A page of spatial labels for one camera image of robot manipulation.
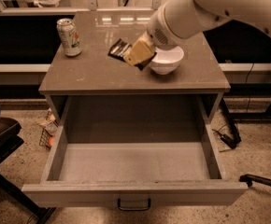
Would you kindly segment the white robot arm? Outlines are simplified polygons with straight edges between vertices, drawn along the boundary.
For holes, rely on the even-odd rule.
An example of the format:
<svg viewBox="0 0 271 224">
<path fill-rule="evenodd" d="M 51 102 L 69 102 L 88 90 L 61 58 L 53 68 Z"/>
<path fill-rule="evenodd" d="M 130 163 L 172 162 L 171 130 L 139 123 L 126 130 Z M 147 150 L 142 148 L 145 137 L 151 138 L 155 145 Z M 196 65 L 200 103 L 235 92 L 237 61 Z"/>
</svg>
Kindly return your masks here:
<svg viewBox="0 0 271 224">
<path fill-rule="evenodd" d="M 156 49 L 172 49 L 228 21 L 241 21 L 271 38 L 271 0 L 168 0 L 123 59 L 138 65 L 151 59 Z"/>
</svg>

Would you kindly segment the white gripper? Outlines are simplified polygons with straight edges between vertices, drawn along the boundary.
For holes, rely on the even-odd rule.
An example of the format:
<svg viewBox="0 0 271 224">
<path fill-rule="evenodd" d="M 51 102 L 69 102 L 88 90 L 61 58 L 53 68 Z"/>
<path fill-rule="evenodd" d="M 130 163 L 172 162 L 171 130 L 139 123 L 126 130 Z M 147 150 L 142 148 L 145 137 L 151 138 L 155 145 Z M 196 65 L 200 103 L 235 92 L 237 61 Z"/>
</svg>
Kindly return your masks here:
<svg viewBox="0 0 271 224">
<path fill-rule="evenodd" d="M 147 33 L 154 44 L 139 38 L 127 50 L 123 59 L 129 65 L 135 66 L 151 59 L 155 53 L 155 46 L 171 49 L 182 44 L 188 38 L 186 25 L 188 12 L 187 5 L 167 3 L 161 6 L 150 17 L 147 25 Z"/>
</svg>

